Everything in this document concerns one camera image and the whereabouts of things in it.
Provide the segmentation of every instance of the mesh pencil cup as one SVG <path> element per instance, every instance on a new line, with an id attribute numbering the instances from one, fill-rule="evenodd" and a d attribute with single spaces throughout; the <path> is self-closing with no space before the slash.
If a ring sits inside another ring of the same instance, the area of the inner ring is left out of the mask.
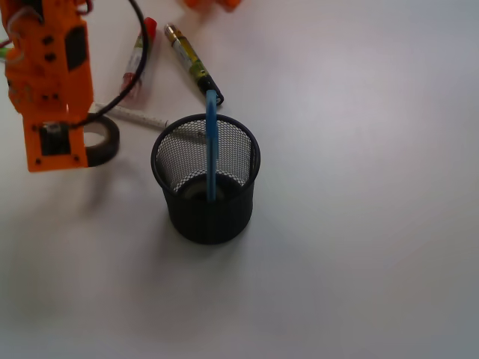
<path id="1" fill-rule="evenodd" d="M 155 142 L 151 167 L 177 231 L 193 242 L 217 245 L 238 236 L 251 218 L 260 148 L 244 125 L 218 115 L 216 201 L 208 203 L 205 129 L 205 114 L 171 124 Z"/>

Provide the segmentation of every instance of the red cap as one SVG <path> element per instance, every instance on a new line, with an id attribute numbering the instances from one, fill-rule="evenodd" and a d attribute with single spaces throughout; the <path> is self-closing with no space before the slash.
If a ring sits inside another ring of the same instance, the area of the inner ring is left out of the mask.
<path id="1" fill-rule="evenodd" d="M 155 37 L 156 37 L 156 27 L 157 27 L 157 23 L 155 20 L 151 19 L 150 17 L 147 17 L 145 20 L 144 20 L 144 24 L 146 25 L 147 27 L 147 33 L 148 33 L 148 37 L 151 38 L 151 40 L 155 40 Z"/>

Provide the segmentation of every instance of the orange object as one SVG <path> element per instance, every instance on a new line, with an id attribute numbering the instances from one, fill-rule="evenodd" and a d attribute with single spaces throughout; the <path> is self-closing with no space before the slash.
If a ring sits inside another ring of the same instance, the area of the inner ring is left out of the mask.
<path id="1" fill-rule="evenodd" d="M 14 47 L 5 75 L 11 102 L 23 116 L 30 172 L 88 166 L 83 128 L 93 103 L 85 0 L 0 0 Z"/>
<path id="2" fill-rule="evenodd" d="M 228 7 L 235 8 L 241 2 L 241 0 L 217 0 L 219 3 Z M 190 7 L 195 7 L 201 3 L 201 0 L 185 0 L 185 3 Z"/>

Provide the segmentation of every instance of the white surface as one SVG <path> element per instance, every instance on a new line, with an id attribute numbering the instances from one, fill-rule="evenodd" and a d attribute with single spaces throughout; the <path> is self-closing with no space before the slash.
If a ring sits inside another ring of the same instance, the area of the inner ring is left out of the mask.
<path id="1" fill-rule="evenodd" d="M 95 5 L 105 102 L 138 25 L 126 1 Z M 251 223 L 220 248 L 181 239 L 157 133 L 126 123 L 108 165 L 29 174 L 1 82 L 0 357 L 477 358 L 479 3 L 140 5 L 178 24 L 256 135 Z M 165 41 L 154 63 L 144 109 L 202 111 Z"/>

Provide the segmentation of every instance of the white pencil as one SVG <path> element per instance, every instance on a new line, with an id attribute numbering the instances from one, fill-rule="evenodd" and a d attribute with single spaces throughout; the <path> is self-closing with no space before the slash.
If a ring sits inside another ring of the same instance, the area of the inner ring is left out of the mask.
<path id="1" fill-rule="evenodd" d="M 99 108 L 105 107 L 104 104 L 98 102 L 95 102 L 95 106 L 97 107 L 97 110 Z M 118 117 L 119 120 L 127 120 L 129 122 L 138 123 L 144 126 L 156 127 L 157 129 L 161 130 L 165 129 L 170 124 L 169 121 L 160 120 L 156 117 L 150 117 L 144 112 L 130 110 L 121 106 L 114 107 L 109 111 L 109 114 L 111 116 Z"/>

